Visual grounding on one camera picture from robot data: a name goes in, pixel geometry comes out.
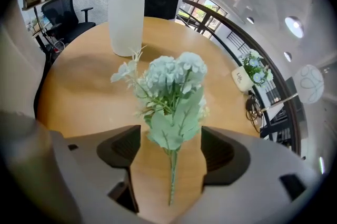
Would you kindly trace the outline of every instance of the white cylinder vase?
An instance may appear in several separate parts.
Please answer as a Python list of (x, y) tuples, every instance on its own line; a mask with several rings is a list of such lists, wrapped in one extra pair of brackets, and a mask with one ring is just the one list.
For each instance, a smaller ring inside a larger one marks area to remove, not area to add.
[(254, 85), (243, 66), (232, 71), (232, 78), (241, 92), (248, 91)]
[(132, 56), (142, 47), (145, 0), (109, 0), (108, 25), (112, 50)]

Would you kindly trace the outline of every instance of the round table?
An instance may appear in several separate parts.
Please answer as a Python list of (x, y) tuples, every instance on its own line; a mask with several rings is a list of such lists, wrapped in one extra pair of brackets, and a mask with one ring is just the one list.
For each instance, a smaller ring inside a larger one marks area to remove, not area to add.
[[(157, 18), (144, 19), (144, 54), (140, 71), (161, 55), (178, 57), (189, 51), (199, 54), (208, 73), (205, 96), (210, 116), (203, 125), (258, 137), (245, 114), (245, 100), (231, 78), (234, 63), (219, 47), (190, 28)], [(98, 25), (76, 38), (50, 69), (38, 105), (38, 119), (65, 138), (94, 134), (126, 125), (147, 125), (134, 116), (138, 102), (123, 81), (110, 83), (118, 67), (130, 58), (115, 55), (108, 24)], [(131, 180), (140, 217), (169, 223), (200, 197), (206, 162), (200, 135), (183, 144), (177, 161), (174, 203), (168, 206), (170, 164), (167, 155), (144, 134), (131, 165)]]

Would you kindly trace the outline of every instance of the window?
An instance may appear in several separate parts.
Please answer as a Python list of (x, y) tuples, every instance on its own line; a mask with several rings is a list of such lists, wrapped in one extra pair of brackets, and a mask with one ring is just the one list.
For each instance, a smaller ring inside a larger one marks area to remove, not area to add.
[[(201, 4), (203, 6), (206, 6), (216, 12), (218, 12), (219, 14), (221, 14), (222, 16), (226, 16), (227, 15), (227, 12), (225, 10), (223, 10), (222, 8), (220, 8), (216, 3), (214, 3), (213, 1), (211, 0), (191, 0), (191, 1), (194, 1), (194, 2), (197, 2), (198, 4)], [(183, 9), (184, 11), (186, 11), (187, 13), (191, 14), (194, 18), (196, 18), (199, 22), (201, 22), (204, 17), (206, 16), (206, 12), (202, 11), (201, 9), (198, 9), (194, 6), (191, 6), (187, 3), (182, 3), (181, 5), (181, 9)], [(195, 26), (191, 26), (189, 21), (189, 15), (187, 15), (185, 12), (179, 10), (178, 12), (178, 15), (181, 16), (182, 18), (185, 18), (186, 22), (189, 24), (189, 26), (194, 30), (196, 30), (196, 27)], [(218, 21), (217, 19), (215, 18), (210, 18), (206, 24), (205, 24), (209, 29), (215, 31), (218, 26), (220, 25), (220, 21)], [(205, 37), (207, 38), (210, 38), (212, 36), (212, 34), (208, 31), (202, 31), (201, 34), (203, 34)]]

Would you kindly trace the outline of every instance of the black chair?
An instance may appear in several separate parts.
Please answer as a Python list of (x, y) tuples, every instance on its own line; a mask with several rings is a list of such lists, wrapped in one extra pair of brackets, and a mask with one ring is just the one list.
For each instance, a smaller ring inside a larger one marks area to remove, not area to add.
[(73, 0), (51, 0), (45, 3), (41, 9), (53, 25), (47, 34), (55, 36), (58, 40), (63, 38), (64, 43), (70, 43), (96, 25), (93, 22), (88, 22), (88, 11), (93, 7), (81, 10), (85, 13), (85, 23), (78, 23)]

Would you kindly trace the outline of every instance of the potted flower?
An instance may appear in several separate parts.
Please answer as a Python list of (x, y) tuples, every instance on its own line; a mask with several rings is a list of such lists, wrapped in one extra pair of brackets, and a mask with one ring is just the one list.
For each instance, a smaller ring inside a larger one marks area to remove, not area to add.
[(138, 75), (137, 63), (142, 52), (135, 53), (111, 77), (111, 82), (124, 79), (139, 99), (138, 114), (149, 125), (148, 139), (162, 147), (170, 158), (172, 204), (178, 152), (183, 142), (199, 131), (199, 122), (207, 115), (203, 80), (207, 66), (199, 55), (184, 52), (177, 59), (161, 56)]
[(253, 49), (240, 58), (242, 66), (232, 71), (232, 77), (241, 92), (246, 92), (253, 85), (263, 86), (273, 80), (273, 74), (268, 66), (263, 66), (263, 57)]

